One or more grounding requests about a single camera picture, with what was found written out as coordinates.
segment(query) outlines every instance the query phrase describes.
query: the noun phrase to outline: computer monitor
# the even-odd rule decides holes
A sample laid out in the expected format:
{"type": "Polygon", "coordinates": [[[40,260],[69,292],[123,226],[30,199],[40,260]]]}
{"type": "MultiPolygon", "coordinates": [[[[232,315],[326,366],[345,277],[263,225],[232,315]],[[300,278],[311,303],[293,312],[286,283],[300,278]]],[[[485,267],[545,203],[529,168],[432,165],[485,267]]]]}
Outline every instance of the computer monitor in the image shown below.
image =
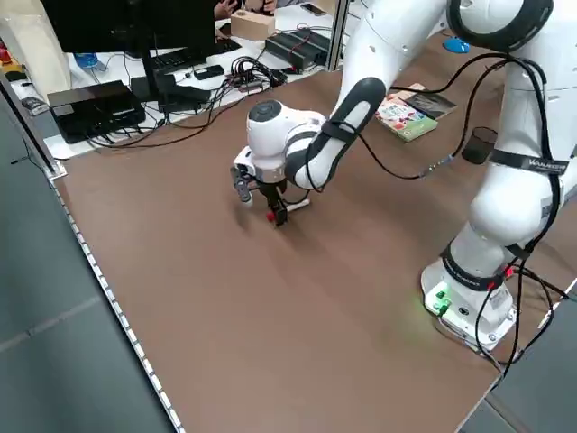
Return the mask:
{"type": "Polygon", "coordinates": [[[188,47],[206,57],[215,47],[213,0],[41,1],[65,52],[138,52],[148,83],[132,83],[134,93],[135,83],[150,92],[137,95],[143,100],[178,93],[173,79],[155,77],[150,50],[188,47]]]}

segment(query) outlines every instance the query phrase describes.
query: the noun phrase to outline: black strap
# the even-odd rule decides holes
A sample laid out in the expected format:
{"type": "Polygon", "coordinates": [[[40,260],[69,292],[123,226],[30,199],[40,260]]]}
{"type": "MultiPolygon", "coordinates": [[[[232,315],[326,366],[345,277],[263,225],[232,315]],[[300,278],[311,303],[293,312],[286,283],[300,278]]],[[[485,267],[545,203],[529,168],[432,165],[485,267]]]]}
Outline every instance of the black strap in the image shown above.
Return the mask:
{"type": "Polygon", "coordinates": [[[511,252],[511,254],[513,254],[515,257],[518,257],[521,260],[527,260],[531,256],[531,252],[524,250],[523,248],[521,248],[519,244],[509,245],[506,246],[505,248],[507,248],[511,252]]]}
{"type": "Polygon", "coordinates": [[[454,260],[451,254],[451,244],[441,253],[441,259],[443,261],[444,268],[449,272],[455,280],[461,283],[463,286],[475,290],[475,291],[489,291],[498,289],[504,281],[503,275],[495,275],[489,278],[479,278],[471,275],[463,268],[461,268],[457,262],[454,260]]]}
{"type": "Polygon", "coordinates": [[[494,149],[489,161],[500,165],[506,165],[513,169],[532,171],[535,173],[558,174],[562,176],[569,166],[568,161],[547,160],[534,156],[521,155],[494,149]]]}
{"type": "Polygon", "coordinates": [[[324,122],[321,131],[323,134],[327,134],[345,143],[352,143],[357,138],[356,134],[345,131],[338,124],[333,124],[331,121],[324,122]]]}
{"type": "Polygon", "coordinates": [[[449,0],[447,19],[451,30],[471,45],[499,52],[512,52],[529,42],[545,25],[553,11],[553,0],[524,0],[517,16],[491,33],[468,29],[461,17],[462,0],[449,0]]]}

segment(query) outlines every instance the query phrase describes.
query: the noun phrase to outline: wire bundle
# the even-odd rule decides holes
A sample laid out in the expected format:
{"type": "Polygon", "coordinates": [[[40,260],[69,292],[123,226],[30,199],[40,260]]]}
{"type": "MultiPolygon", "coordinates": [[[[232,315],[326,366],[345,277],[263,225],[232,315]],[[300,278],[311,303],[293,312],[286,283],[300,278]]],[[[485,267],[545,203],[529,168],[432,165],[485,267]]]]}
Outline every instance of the wire bundle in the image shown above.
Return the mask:
{"type": "MultiPolygon", "coordinates": [[[[100,138],[100,141],[97,141],[94,138],[90,138],[88,136],[87,136],[87,140],[90,143],[94,143],[94,144],[97,144],[99,146],[102,146],[102,147],[105,147],[108,149],[115,149],[115,150],[128,149],[128,148],[131,148],[131,149],[137,149],[137,148],[148,149],[148,148],[154,148],[154,147],[168,146],[168,145],[174,144],[174,143],[180,143],[180,142],[183,142],[189,138],[192,138],[196,135],[203,133],[211,124],[213,124],[213,122],[222,113],[224,113],[227,110],[230,110],[234,106],[237,106],[246,97],[248,97],[250,95],[254,95],[254,93],[247,92],[246,96],[242,97],[241,99],[232,103],[231,105],[225,107],[223,110],[219,111],[216,115],[214,115],[214,111],[217,110],[218,108],[220,108],[220,106],[222,105],[224,97],[226,97],[230,92],[232,92],[236,88],[236,86],[234,84],[235,78],[246,77],[249,72],[254,74],[255,77],[258,77],[259,79],[261,79],[261,87],[258,89],[257,93],[260,93],[264,90],[267,90],[270,87],[279,86],[280,84],[284,83],[284,81],[282,81],[282,78],[284,77],[286,79],[286,76],[284,76],[284,74],[279,73],[279,71],[276,71],[274,69],[269,69],[268,67],[266,67],[265,65],[260,63],[258,61],[258,58],[254,59],[254,58],[251,58],[248,56],[243,56],[243,57],[236,59],[233,62],[233,65],[231,67],[231,72],[232,72],[231,76],[229,78],[225,79],[223,81],[223,83],[221,84],[221,86],[219,86],[218,88],[215,89],[215,94],[214,94],[213,98],[208,101],[205,109],[201,112],[201,113],[208,113],[208,118],[206,119],[206,121],[203,124],[191,125],[191,126],[183,125],[183,124],[173,124],[170,121],[170,115],[165,114],[164,119],[157,121],[156,124],[152,127],[152,129],[148,133],[146,133],[146,134],[144,134],[144,135],[142,135],[142,136],[138,137],[137,139],[132,140],[130,142],[120,143],[120,144],[116,143],[107,134],[99,136],[98,138],[100,138]],[[151,135],[153,135],[159,128],[161,128],[165,124],[170,124],[170,125],[172,125],[176,128],[179,128],[179,129],[194,130],[195,132],[193,132],[191,134],[187,134],[187,135],[179,137],[179,138],[176,138],[176,139],[169,140],[169,141],[164,142],[164,143],[142,143],[141,144],[142,141],[150,138],[151,135]]],[[[151,118],[154,119],[154,116],[152,116],[148,111],[146,111],[146,113],[148,116],[150,116],[151,118]]]]}
{"type": "MultiPolygon", "coordinates": [[[[346,128],[346,130],[349,133],[354,134],[355,136],[358,136],[359,139],[362,141],[362,143],[364,144],[365,148],[367,149],[367,151],[369,152],[369,154],[371,155],[372,159],[375,160],[377,162],[377,164],[384,170],[386,171],[388,174],[398,178],[398,179],[402,179],[402,180],[417,180],[417,179],[423,179],[425,176],[427,176],[430,172],[432,172],[433,170],[436,170],[437,168],[441,167],[442,165],[445,165],[446,163],[449,163],[450,161],[452,161],[457,155],[459,155],[459,153],[461,153],[461,151],[463,150],[463,147],[465,145],[465,140],[466,137],[468,135],[468,131],[469,131],[469,122],[470,122],[470,118],[471,118],[471,111],[472,111],[472,106],[475,100],[475,97],[477,95],[477,92],[479,90],[479,88],[481,87],[482,82],[484,81],[484,79],[486,77],[489,76],[489,74],[497,69],[500,69],[502,67],[504,67],[505,65],[509,64],[509,63],[514,63],[516,65],[518,65],[520,68],[522,68],[526,74],[528,75],[528,77],[531,80],[533,89],[535,91],[536,94],[536,101],[537,101],[537,105],[538,105],[538,110],[539,110],[539,115],[540,115],[540,120],[541,120],[541,153],[543,158],[547,159],[547,160],[552,160],[553,159],[553,155],[551,152],[551,147],[550,147],[550,143],[549,143],[549,132],[548,132],[548,125],[547,125],[547,115],[546,115],[546,111],[545,111],[545,88],[546,88],[546,75],[543,72],[543,69],[536,64],[535,62],[533,62],[532,60],[527,60],[527,59],[519,59],[519,58],[515,58],[509,54],[505,54],[505,53],[487,53],[487,54],[482,54],[480,56],[477,56],[469,61],[467,61],[465,64],[463,64],[458,70],[457,72],[453,75],[453,77],[449,80],[449,82],[446,84],[446,86],[444,86],[443,88],[439,88],[437,90],[415,90],[413,88],[403,88],[403,87],[391,87],[391,90],[406,90],[406,91],[410,91],[410,92],[414,92],[414,93],[421,93],[421,94],[436,94],[436,93],[441,93],[443,91],[445,91],[446,89],[448,89],[454,82],[455,80],[457,80],[457,78],[463,73],[463,71],[465,69],[467,69],[469,66],[471,66],[473,63],[479,61],[479,60],[484,60],[484,59],[491,59],[491,58],[495,58],[495,59],[501,59],[500,61],[494,63],[493,65],[489,66],[487,68],[487,70],[485,70],[481,76],[479,77],[478,81],[475,83],[475,86],[472,89],[472,92],[470,94],[469,97],[469,101],[466,107],[466,111],[465,111],[465,119],[464,119],[464,124],[463,124],[463,132],[461,135],[461,139],[457,145],[457,147],[454,149],[453,152],[451,152],[449,155],[447,155],[445,158],[443,158],[442,160],[440,160],[439,162],[430,165],[429,167],[425,168],[424,170],[420,171],[417,174],[414,175],[402,175],[402,174],[397,174],[395,171],[390,170],[388,167],[385,166],[385,164],[383,164],[383,162],[378,158],[378,156],[376,155],[376,153],[374,152],[374,150],[369,146],[369,144],[367,143],[367,141],[365,140],[365,138],[362,136],[361,132],[356,130],[352,125],[347,124],[346,122],[334,122],[335,125],[339,126],[339,127],[343,127],[346,128]]],[[[323,189],[322,188],[318,188],[317,186],[314,185],[311,175],[310,175],[310,169],[309,169],[309,163],[310,163],[310,159],[309,159],[309,152],[307,152],[306,154],[306,170],[307,170],[307,178],[309,183],[311,184],[311,186],[313,186],[313,190],[315,190],[316,192],[322,192],[323,189]]],[[[560,186],[560,181],[559,181],[559,175],[558,174],[548,174],[548,179],[549,179],[549,183],[551,185],[551,191],[552,191],[552,207],[551,207],[551,212],[548,216],[548,219],[546,221],[545,227],[543,228],[543,230],[533,239],[531,240],[527,245],[526,245],[526,252],[531,254],[534,250],[535,247],[539,244],[539,242],[543,239],[543,237],[547,234],[547,232],[551,229],[551,226],[553,225],[558,211],[559,211],[559,206],[561,203],[561,186],[560,186]]],[[[496,368],[499,370],[500,372],[500,377],[499,380],[497,381],[496,385],[497,386],[506,376],[507,373],[509,371],[509,368],[512,364],[516,363],[521,356],[525,353],[525,351],[532,346],[540,337],[541,335],[549,328],[551,322],[554,319],[554,306],[553,306],[553,301],[551,300],[551,296],[549,294],[549,290],[553,290],[556,293],[560,294],[562,296],[563,299],[568,299],[569,297],[567,297],[567,295],[565,295],[563,292],[561,292],[560,290],[558,290],[555,286],[553,286],[550,283],[547,283],[545,281],[543,281],[536,273],[530,271],[527,267],[526,267],[526,263],[527,263],[527,259],[520,259],[520,258],[515,258],[513,259],[502,271],[501,276],[505,277],[506,273],[508,270],[510,270],[511,268],[516,270],[516,274],[518,276],[517,279],[517,321],[515,324],[515,338],[514,338],[514,342],[513,342],[513,347],[511,350],[511,354],[509,356],[509,359],[506,362],[498,362],[496,361],[493,356],[484,349],[484,347],[482,347],[481,342],[479,340],[479,325],[481,322],[481,316],[482,316],[482,312],[483,310],[486,308],[486,305],[490,299],[491,294],[493,293],[492,290],[490,290],[487,293],[487,296],[485,298],[485,300],[483,301],[482,305],[481,305],[481,309],[479,311],[479,314],[475,320],[475,339],[476,339],[476,344],[477,344],[477,348],[478,350],[488,359],[491,361],[492,364],[494,364],[496,366],[496,368]],[[539,282],[539,284],[542,287],[542,290],[545,294],[546,300],[547,300],[547,304],[548,304],[548,315],[547,315],[547,319],[545,321],[545,324],[543,325],[543,327],[536,333],[536,335],[531,339],[531,341],[527,344],[527,346],[520,350],[517,351],[518,348],[518,338],[519,338],[519,329],[520,329],[520,319],[521,319],[521,300],[522,300],[522,294],[523,294],[523,278],[524,277],[528,277],[531,278],[537,282],[539,282]]],[[[455,333],[454,331],[452,331],[452,329],[448,328],[442,318],[439,317],[439,322],[448,330],[451,331],[452,334],[458,336],[461,339],[464,339],[463,336],[459,336],[457,333],[455,333]]]]}

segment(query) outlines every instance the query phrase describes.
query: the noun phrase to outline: metal edge strip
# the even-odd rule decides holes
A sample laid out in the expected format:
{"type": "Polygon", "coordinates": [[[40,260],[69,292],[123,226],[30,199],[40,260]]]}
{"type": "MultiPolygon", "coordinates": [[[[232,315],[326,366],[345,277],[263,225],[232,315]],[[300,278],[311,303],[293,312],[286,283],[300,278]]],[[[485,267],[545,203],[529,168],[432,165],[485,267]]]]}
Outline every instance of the metal edge strip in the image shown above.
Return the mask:
{"type": "Polygon", "coordinates": [[[110,287],[104,274],[100,270],[100,267],[96,262],[96,258],[90,251],[90,246],[84,239],[84,236],[80,233],[80,229],[78,228],[78,225],[74,220],[74,217],[70,214],[70,211],[66,206],[66,203],[64,203],[64,199],[60,195],[58,189],[53,184],[52,187],[53,187],[52,189],[56,193],[56,197],[58,198],[60,205],[62,206],[64,212],[66,213],[66,217],[69,221],[70,227],[72,228],[72,231],[74,232],[74,235],[76,236],[78,243],[82,248],[82,252],[87,258],[88,264],[90,265],[90,268],[92,268],[92,271],[95,274],[98,283],[100,284],[100,288],[105,294],[106,299],[108,300],[108,304],[110,305],[112,311],[114,312],[114,315],[118,320],[118,323],[120,324],[124,333],[126,334],[126,338],[130,342],[134,352],[136,353],[141,363],[142,369],[146,372],[146,376],[148,377],[152,389],[156,392],[156,396],[159,399],[160,404],[164,408],[175,431],[177,433],[186,433],[186,430],[182,426],[182,422],[180,421],[180,418],[176,410],[172,406],[172,403],[170,402],[166,391],[162,388],[158,375],[154,372],[151,362],[149,361],[148,357],[146,356],[146,353],[144,352],[144,349],[142,348],[142,344],[138,340],[136,334],[134,334],[134,331],[130,326],[128,318],[124,314],[122,308],[120,307],[120,304],[118,303],[118,300],[116,299],[116,296],[114,295],[112,288],[110,287]]]}

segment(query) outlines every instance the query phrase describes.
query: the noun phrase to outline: phone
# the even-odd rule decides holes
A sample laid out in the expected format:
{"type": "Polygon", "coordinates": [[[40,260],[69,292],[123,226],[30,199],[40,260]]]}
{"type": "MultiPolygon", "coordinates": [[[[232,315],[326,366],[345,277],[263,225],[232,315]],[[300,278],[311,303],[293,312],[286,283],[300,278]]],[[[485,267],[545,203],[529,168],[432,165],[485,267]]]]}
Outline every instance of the phone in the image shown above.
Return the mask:
{"type": "Polygon", "coordinates": [[[224,75],[224,69],[220,65],[207,66],[202,69],[195,69],[195,78],[198,80],[208,79],[224,75]]]}
{"type": "Polygon", "coordinates": [[[314,16],[326,15],[326,12],[324,10],[322,10],[320,7],[316,7],[315,5],[312,5],[310,3],[304,3],[300,7],[302,7],[306,11],[310,12],[314,16]]]}

